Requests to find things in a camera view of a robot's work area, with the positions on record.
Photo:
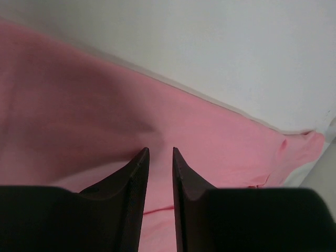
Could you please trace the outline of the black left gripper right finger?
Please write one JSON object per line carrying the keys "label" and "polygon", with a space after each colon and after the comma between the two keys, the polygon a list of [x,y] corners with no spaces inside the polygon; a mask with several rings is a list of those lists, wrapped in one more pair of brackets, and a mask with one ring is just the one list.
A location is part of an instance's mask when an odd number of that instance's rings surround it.
{"label": "black left gripper right finger", "polygon": [[335,251],[335,223],[305,188],[216,188],[173,149],[178,251]]}

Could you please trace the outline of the light pink t shirt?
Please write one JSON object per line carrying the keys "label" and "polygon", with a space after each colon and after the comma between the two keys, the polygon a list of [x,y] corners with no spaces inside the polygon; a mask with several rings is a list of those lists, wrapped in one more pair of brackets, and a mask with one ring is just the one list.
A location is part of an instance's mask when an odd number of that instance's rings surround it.
{"label": "light pink t shirt", "polygon": [[276,187],[324,136],[282,134],[177,88],[1,21],[1,183],[80,190],[144,147],[140,251],[176,251],[172,151],[218,187]]}

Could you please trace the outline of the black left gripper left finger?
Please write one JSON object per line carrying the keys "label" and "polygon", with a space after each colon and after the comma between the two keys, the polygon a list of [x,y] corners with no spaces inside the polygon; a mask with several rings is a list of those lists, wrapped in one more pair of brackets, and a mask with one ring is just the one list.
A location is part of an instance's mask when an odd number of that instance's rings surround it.
{"label": "black left gripper left finger", "polygon": [[51,186],[1,187],[1,251],[137,251],[150,153],[74,193]]}

